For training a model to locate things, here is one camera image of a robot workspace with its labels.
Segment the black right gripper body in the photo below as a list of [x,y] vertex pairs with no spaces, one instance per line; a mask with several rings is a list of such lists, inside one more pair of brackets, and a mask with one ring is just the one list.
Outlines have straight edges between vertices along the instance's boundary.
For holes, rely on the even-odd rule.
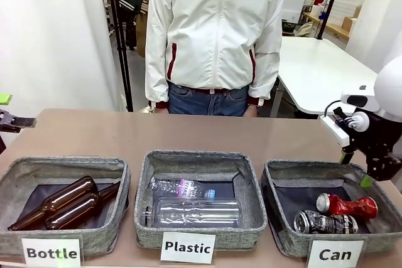
[[348,130],[366,155],[380,147],[386,149],[386,154],[401,155],[401,119],[392,121],[373,112],[355,112],[348,121]]

